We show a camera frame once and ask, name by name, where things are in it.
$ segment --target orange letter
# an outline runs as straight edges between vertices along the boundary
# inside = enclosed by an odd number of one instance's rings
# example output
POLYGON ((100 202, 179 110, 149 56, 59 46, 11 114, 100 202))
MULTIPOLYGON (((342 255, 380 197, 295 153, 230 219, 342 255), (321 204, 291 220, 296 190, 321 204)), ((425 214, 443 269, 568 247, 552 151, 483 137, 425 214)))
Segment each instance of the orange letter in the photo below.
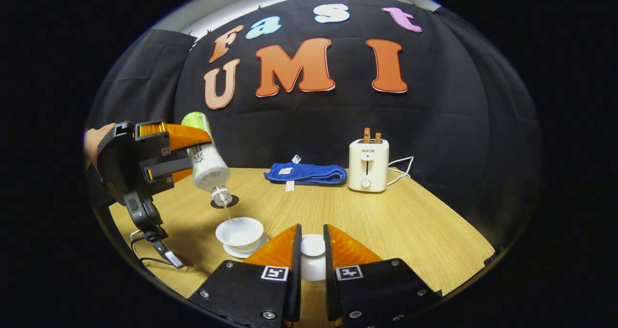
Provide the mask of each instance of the orange letter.
POLYGON ((408 90, 406 82, 401 80, 399 55, 402 46, 387 40, 368 40, 367 45, 376 54, 377 78, 371 83, 380 92, 402 93, 408 90))
POLYGON ((225 44, 232 44, 232 42, 236 39, 236 32, 241 31, 243 28, 244 26, 238 25, 225 35, 214 40, 214 52, 208 62, 213 62, 214 60, 220 58, 221 55, 227 53, 227 46, 225 46, 225 44))
POLYGON ((204 99, 208 108, 217 110, 218 108, 225 107, 234 96, 234 82, 236 81, 236 66, 240 63, 240 59, 234 59, 227 64, 223 65, 225 71, 225 91, 223 95, 217 96, 215 92, 215 85, 217 82, 217 75, 219 69, 213 69, 209 73, 204 75, 204 99))
POLYGON ((331 41, 326 38, 313 38, 302 42, 294 59, 290 59, 278 45, 267 46, 255 52, 262 62, 260 87, 255 91, 258 97, 276 95, 279 87, 274 85, 274 76, 286 92, 291 92, 296 79, 303 70, 303 80, 298 88, 303 92, 331 90, 335 81, 328 76, 326 49, 331 41))

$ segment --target white saucer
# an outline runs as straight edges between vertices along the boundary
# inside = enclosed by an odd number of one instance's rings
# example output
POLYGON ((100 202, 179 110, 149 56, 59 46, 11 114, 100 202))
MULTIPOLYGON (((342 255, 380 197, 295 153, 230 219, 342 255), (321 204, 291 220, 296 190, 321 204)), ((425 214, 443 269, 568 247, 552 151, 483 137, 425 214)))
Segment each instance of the white saucer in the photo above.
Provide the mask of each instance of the white saucer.
MULTIPOLYGON (((262 236, 260 237, 260 246, 258 246, 255 251, 257 251, 258 249, 260 249, 261 246, 264 246, 264 244, 266 244, 267 242, 269 242, 270 239, 268 238, 268 236, 264 233, 262 234, 262 236)), ((230 256, 234 256, 236 258, 241 258, 241 259, 245 259, 251 255, 253 255, 253 253, 255 251, 251 251, 251 252, 239 252, 236 251, 234 249, 232 249, 230 246, 228 246, 227 244, 223 244, 223 249, 228 253, 228 255, 230 256)))

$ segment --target human hand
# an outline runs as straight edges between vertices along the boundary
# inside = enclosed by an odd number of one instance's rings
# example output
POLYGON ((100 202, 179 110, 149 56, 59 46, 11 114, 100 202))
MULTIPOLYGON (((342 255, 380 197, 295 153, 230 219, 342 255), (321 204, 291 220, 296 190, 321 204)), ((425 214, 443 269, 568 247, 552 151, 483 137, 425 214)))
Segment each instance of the human hand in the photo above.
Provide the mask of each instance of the human hand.
POLYGON ((103 137, 105 137, 105 135, 108 134, 108 132, 110 132, 110 130, 114 128, 115 125, 116 123, 111 123, 103 126, 102 128, 91 128, 90 130, 86 131, 86 133, 84 134, 84 157, 86 159, 85 169, 88 169, 90 164, 93 164, 95 165, 95 170, 97 170, 97 172, 99 171, 99 169, 97 168, 99 143, 101 143, 103 137))

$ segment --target plastic bottle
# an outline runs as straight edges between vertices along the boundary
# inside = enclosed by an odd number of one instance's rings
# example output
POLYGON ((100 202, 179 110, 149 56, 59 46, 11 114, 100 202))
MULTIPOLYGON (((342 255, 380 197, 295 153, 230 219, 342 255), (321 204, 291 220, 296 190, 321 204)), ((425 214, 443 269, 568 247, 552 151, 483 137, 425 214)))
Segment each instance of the plastic bottle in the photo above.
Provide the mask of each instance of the plastic bottle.
MULTIPOLYGON (((181 125, 201 128, 212 139, 212 132, 210 132, 210 125, 208 125, 206 115, 201 112, 187 114, 183 118, 181 125)), ((229 189, 225 187, 230 177, 230 169, 223 161, 223 158, 221 158, 219 151, 214 145, 214 140, 209 144, 189 148, 187 153, 191 160, 195 185, 199 189, 209 192, 212 200, 218 206, 224 207, 232 202, 232 195, 229 189)))

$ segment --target table surface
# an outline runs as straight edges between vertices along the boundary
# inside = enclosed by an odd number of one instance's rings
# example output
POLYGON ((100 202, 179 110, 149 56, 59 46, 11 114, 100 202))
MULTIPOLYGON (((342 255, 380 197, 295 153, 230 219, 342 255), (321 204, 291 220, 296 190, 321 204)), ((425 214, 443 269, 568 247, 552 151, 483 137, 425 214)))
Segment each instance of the table surface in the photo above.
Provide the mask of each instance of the table surface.
MULTIPOLYGON (((331 224, 351 235, 382 259, 401 258, 434 291, 445 295, 483 268, 494 253, 492 245, 455 211, 409 177, 386 191, 357 192, 347 185, 324 187, 270 183, 269 169, 230 168, 227 184, 240 201, 229 208, 232 218, 250 216, 260 220, 270 238, 300 223, 303 235, 322 234, 331 224)), ((388 179, 399 175, 389 171, 388 179)), ((190 297, 228 255, 214 231, 227 220, 223 209, 210 205, 210 194, 198 189, 192 176, 174 189, 153 196, 169 237, 164 244, 188 258, 196 267, 176 269, 145 260, 145 264, 170 288, 190 297)), ((110 211, 129 244, 133 225, 126 207, 115 203, 110 211)), ((135 243, 140 257, 160 259, 149 242, 135 243)), ((295 327, 334 327, 326 319, 325 283, 302 281, 300 322, 295 327)))

